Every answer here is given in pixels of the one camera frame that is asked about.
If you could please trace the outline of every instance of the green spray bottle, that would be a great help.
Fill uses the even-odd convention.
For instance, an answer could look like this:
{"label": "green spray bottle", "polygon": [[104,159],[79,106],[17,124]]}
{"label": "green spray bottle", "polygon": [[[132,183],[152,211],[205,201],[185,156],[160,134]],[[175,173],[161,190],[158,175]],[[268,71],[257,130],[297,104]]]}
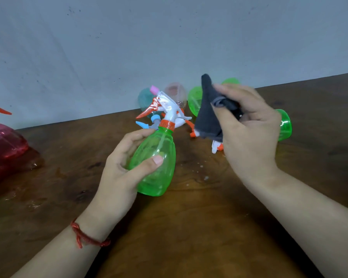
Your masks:
{"label": "green spray bottle", "polygon": [[135,151],[131,158],[128,169],[131,170],[144,160],[155,155],[161,155],[164,159],[162,165],[152,174],[146,176],[138,184],[138,192],[149,196],[161,196],[165,193],[173,178],[176,150],[172,133],[175,128],[176,119],[190,120],[191,117],[184,116],[179,106],[166,93],[161,92],[155,86],[150,88],[155,95],[152,104],[136,118],[148,116],[154,111],[164,111],[165,118],[160,121],[158,130],[148,136]]}

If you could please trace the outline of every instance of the forearm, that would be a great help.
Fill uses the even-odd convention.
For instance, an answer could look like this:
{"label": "forearm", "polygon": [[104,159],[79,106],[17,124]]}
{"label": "forearm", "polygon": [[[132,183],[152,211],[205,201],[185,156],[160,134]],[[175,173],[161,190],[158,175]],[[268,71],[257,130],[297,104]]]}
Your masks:
{"label": "forearm", "polygon": [[288,174],[246,187],[268,208],[325,277],[348,277],[348,209]]}
{"label": "forearm", "polygon": [[[76,222],[85,234],[98,241],[104,241],[117,223],[109,222],[98,214],[93,202]],[[85,243],[83,248],[79,249],[76,244],[76,234],[68,226],[15,273],[13,278],[84,277],[99,250],[100,247]]]}

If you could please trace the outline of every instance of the gray cloth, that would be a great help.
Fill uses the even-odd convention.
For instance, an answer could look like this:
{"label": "gray cloth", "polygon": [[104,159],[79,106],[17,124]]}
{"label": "gray cloth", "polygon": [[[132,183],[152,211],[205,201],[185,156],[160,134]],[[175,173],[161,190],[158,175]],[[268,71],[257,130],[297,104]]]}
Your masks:
{"label": "gray cloth", "polygon": [[237,120],[240,120],[241,116],[243,115],[240,104],[217,92],[213,87],[212,80],[208,74],[201,76],[201,86],[202,101],[201,108],[195,122],[195,130],[200,133],[202,138],[208,137],[209,139],[223,142],[222,129],[210,104],[212,104],[214,107],[226,107],[229,111],[231,111],[233,116],[237,118]]}

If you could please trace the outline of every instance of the pink nozzle tip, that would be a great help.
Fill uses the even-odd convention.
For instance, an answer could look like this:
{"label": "pink nozzle tip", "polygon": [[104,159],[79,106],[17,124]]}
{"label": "pink nozzle tip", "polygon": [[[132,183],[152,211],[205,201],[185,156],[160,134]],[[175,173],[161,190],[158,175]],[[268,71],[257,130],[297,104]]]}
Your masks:
{"label": "pink nozzle tip", "polygon": [[160,92],[160,90],[158,89],[158,87],[155,87],[155,86],[151,86],[151,88],[149,89],[149,91],[150,91],[154,96],[157,96],[158,93]]}

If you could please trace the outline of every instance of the wooden table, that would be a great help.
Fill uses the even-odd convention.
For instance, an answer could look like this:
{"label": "wooden table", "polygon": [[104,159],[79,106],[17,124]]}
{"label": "wooden table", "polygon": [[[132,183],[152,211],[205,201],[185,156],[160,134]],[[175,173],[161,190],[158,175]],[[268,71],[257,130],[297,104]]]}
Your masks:
{"label": "wooden table", "polygon": [[[348,74],[258,89],[293,135],[280,168],[348,207]],[[22,129],[42,168],[0,183],[0,277],[9,277],[81,213],[107,156],[139,129],[138,110]],[[176,171],[162,197],[138,195],[87,277],[320,277],[211,141],[173,136]]]}

